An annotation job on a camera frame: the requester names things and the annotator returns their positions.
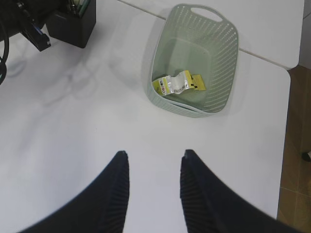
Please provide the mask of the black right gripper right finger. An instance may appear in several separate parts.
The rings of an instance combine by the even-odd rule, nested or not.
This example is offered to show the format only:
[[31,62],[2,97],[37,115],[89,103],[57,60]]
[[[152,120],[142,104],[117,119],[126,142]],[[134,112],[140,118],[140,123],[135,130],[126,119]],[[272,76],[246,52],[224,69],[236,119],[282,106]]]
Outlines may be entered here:
[[295,233],[223,183],[193,150],[180,168],[180,199],[189,233]]

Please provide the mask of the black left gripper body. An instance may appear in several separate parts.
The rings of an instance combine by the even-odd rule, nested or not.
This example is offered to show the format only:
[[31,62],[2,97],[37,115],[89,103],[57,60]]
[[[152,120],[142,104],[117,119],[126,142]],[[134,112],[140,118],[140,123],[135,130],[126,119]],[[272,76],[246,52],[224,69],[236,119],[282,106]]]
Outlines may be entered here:
[[24,23],[34,23],[42,28],[49,17],[67,3],[67,0],[2,0],[0,21],[8,36],[13,36],[22,32]]

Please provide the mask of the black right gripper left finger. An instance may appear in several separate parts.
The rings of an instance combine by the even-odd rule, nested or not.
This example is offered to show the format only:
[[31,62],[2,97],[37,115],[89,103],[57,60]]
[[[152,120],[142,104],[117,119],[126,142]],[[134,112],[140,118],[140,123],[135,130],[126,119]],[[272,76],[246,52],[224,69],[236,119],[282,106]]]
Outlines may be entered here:
[[25,233],[121,233],[130,196],[128,155],[118,151],[104,170],[66,205]]

